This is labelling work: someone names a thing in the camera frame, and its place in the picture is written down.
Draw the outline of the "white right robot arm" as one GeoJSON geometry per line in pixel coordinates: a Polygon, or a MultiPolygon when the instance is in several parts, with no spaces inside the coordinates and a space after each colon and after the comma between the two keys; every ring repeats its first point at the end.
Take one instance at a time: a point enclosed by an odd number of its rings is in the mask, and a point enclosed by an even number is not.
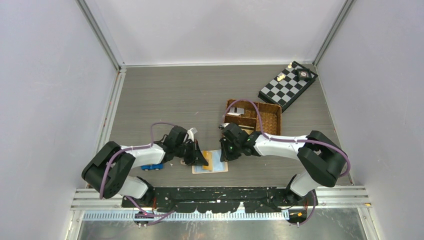
{"type": "Polygon", "coordinates": [[[304,171],[292,177],[284,190],[283,200],[299,205],[317,187],[332,188],[339,177],[347,175],[347,154],[322,132],[308,135],[278,136],[261,131],[248,134],[235,123],[219,126],[222,159],[226,162],[245,156],[277,156],[299,161],[304,171]]]}

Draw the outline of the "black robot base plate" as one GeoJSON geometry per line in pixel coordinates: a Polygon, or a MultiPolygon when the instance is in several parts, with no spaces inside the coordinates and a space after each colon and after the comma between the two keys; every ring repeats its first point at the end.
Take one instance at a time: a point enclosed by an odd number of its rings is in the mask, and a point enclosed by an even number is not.
{"type": "Polygon", "coordinates": [[[142,199],[140,207],[155,207],[161,213],[234,213],[240,207],[249,214],[279,213],[289,207],[312,207],[318,203],[312,193],[301,200],[289,201],[284,187],[156,187],[142,199]]]}

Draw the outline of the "gold black-striped card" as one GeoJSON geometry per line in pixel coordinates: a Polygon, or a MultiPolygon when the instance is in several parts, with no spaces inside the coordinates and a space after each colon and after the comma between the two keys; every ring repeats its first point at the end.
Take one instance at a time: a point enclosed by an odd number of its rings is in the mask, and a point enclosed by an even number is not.
{"type": "Polygon", "coordinates": [[[202,155],[205,158],[207,164],[203,164],[202,169],[211,172],[213,170],[213,153],[211,151],[202,151],[202,155]]]}

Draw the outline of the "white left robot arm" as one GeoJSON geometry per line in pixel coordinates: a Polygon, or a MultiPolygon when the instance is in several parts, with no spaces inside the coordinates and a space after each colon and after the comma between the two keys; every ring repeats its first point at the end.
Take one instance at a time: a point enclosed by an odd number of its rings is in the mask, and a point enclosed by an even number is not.
{"type": "Polygon", "coordinates": [[[170,132],[147,145],[122,146],[107,142],[82,170],[81,177],[94,188],[100,199],[122,195],[141,207],[148,207],[155,197],[154,187],[143,178],[130,176],[137,167],[163,164],[177,157],[187,166],[208,166],[195,130],[173,125],[170,132]]]}

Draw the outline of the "beige leather card holder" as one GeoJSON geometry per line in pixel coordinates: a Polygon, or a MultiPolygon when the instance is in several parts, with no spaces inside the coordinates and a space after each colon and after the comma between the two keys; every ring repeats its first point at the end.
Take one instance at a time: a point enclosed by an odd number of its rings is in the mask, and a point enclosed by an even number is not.
{"type": "Polygon", "coordinates": [[[228,172],[228,163],[221,161],[222,150],[197,150],[194,154],[195,163],[207,163],[207,165],[191,165],[192,174],[213,174],[228,172]]]}

